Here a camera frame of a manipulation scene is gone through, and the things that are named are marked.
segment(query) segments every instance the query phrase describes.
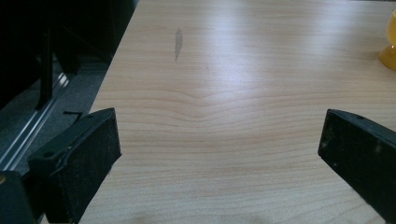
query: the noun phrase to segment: black plastic part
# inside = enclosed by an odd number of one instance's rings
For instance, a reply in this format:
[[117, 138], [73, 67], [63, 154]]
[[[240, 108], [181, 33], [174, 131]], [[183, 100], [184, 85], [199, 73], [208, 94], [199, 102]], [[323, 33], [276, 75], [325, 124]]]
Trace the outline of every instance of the black plastic part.
[[36, 223], [21, 176], [15, 171], [0, 172], [0, 223]]
[[44, 183], [49, 222], [78, 223], [120, 155], [114, 108], [80, 119], [32, 154], [30, 172]]
[[41, 82], [40, 99], [36, 109], [41, 107], [52, 97], [52, 45], [51, 29], [46, 27], [43, 32], [42, 53], [41, 53]]
[[45, 211], [45, 183], [43, 183], [40, 179], [35, 178], [30, 172], [26, 173], [22, 177], [22, 182], [33, 217], [34, 219], [38, 220]]
[[319, 156], [387, 222], [396, 223], [396, 133], [329, 109]]

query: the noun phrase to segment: wooden table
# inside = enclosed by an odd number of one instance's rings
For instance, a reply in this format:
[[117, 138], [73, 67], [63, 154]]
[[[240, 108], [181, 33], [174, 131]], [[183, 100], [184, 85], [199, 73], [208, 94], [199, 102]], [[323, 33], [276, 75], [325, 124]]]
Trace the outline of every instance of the wooden table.
[[396, 130], [395, 7], [141, 0], [92, 108], [123, 155], [81, 223], [384, 223], [317, 151], [328, 108]]

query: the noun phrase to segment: table surface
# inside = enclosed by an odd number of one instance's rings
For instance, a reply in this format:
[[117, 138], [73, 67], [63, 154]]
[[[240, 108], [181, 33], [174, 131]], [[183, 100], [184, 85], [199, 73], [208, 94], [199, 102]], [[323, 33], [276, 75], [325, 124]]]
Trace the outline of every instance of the table surface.
[[396, 130], [395, 7], [141, 0], [92, 107], [123, 155], [81, 223], [385, 223], [317, 151], [328, 108]]

